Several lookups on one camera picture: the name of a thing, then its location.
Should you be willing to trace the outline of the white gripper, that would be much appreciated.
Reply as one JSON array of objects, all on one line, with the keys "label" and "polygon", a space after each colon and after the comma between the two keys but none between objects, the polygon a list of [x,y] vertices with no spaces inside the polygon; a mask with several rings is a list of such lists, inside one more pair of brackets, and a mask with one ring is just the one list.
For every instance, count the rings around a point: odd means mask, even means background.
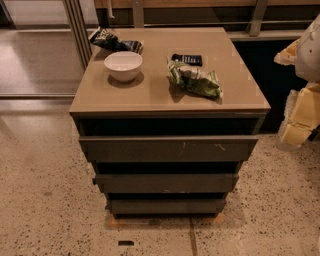
[{"label": "white gripper", "polygon": [[[299,39],[276,54],[274,62],[294,65]],[[281,145],[300,147],[320,125],[320,84],[308,82],[300,91],[291,90],[285,104],[278,138]]]}]

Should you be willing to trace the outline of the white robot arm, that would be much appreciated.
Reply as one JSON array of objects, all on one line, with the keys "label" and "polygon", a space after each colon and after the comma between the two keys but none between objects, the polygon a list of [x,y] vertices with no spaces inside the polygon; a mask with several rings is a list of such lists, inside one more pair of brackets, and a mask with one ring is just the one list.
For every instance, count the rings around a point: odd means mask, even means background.
[{"label": "white robot arm", "polygon": [[299,39],[279,52],[274,61],[293,65],[296,76],[307,82],[300,91],[290,91],[278,131],[277,147],[293,151],[320,125],[320,15]]}]

